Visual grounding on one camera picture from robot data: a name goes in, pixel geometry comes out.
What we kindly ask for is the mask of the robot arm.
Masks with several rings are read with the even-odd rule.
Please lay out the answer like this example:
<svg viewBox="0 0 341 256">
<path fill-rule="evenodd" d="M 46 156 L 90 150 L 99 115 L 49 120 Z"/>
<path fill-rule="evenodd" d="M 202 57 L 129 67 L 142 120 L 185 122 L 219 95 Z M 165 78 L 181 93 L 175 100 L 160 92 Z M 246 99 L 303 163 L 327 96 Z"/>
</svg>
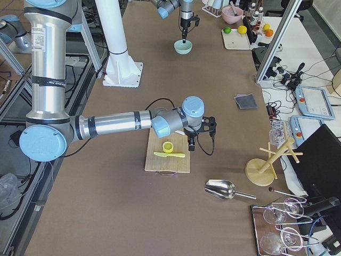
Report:
<svg viewBox="0 0 341 256">
<path fill-rule="evenodd" d="M 186 43 L 188 35 L 188 29 L 191 26 L 191 22 L 194 20 L 194 14 L 192 11 L 191 0 L 151 0 L 151 3 L 157 8 L 158 14 L 162 19 L 167 18 L 178 7 L 180 8 L 180 30 L 182 32 L 182 43 Z"/>
<path fill-rule="evenodd" d="M 164 19 L 179 8 L 180 43 L 186 40 L 192 22 L 193 1 L 150 1 Z M 97 15 L 109 53 L 104 85 L 138 87 L 143 63 L 135 62 L 128 53 L 119 1 L 95 1 Z M 180 107 L 131 111 L 104 116 L 70 115 L 80 102 L 88 99 L 88 85 L 78 85 L 80 78 L 68 88 L 66 74 L 67 31 L 81 31 L 84 13 L 81 1 L 24 1 L 24 13 L 31 24 L 31 111 L 26 115 L 26 128 L 19 139 L 21 151 L 37 162 L 49 162 L 78 153 L 92 138 L 102 134 L 153 128 L 159 138 L 184 129 L 189 150 L 204 129 L 204 103 L 196 96 L 187 97 Z M 70 144 L 88 138 L 73 154 L 65 155 Z"/>
</svg>

